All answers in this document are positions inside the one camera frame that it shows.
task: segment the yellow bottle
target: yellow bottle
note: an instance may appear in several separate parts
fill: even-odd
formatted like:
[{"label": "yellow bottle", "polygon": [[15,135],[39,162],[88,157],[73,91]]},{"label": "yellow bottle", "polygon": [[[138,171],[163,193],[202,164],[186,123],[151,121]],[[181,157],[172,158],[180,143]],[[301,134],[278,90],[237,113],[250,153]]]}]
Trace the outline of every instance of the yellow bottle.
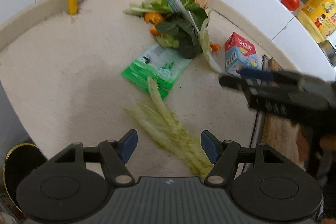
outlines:
[{"label": "yellow bottle", "polygon": [[297,19],[317,43],[336,29],[336,0],[308,0]]}]

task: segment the red and blue carton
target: red and blue carton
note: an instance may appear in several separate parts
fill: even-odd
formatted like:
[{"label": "red and blue carton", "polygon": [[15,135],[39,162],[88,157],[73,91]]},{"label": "red and blue carton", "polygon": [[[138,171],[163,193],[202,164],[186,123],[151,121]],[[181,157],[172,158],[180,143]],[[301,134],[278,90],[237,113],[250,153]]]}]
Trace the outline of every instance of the red and blue carton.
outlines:
[{"label": "red and blue carton", "polygon": [[260,70],[254,45],[235,32],[225,42],[225,59],[226,72],[233,76],[239,76],[242,68]]}]

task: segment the green and white package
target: green and white package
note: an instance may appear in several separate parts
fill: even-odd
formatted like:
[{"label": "green and white package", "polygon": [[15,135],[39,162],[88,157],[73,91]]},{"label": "green and white package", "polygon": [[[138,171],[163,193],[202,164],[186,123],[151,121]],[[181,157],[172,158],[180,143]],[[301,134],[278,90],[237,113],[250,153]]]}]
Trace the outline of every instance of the green and white package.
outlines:
[{"label": "green and white package", "polygon": [[157,81],[164,99],[190,62],[191,59],[180,57],[177,51],[155,44],[135,59],[121,75],[146,92],[149,92],[147,78],[151,76]]}]

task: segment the red tomato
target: red tomato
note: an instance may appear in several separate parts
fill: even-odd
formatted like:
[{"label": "red tomato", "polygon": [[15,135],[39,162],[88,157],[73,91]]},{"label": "red tomato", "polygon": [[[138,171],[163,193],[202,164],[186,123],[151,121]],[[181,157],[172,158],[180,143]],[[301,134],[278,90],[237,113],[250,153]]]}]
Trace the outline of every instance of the red tomato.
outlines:
[{"label": "red tomato", "polygon": [[281,2],[287,7],[290,11],[295,11],[300,6],[299,0],[281,0]]}]

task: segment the jar label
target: jar label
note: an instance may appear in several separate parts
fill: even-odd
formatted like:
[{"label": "jar label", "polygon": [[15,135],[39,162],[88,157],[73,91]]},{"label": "jar label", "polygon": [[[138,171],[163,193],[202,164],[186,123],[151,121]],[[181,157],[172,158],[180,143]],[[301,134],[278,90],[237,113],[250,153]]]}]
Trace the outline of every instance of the jar label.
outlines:
[{"label": "jar label", "polygon": [[334,0],[308,0],[302,11],[315,24],[324,38],[336,29],[336,6]]}]

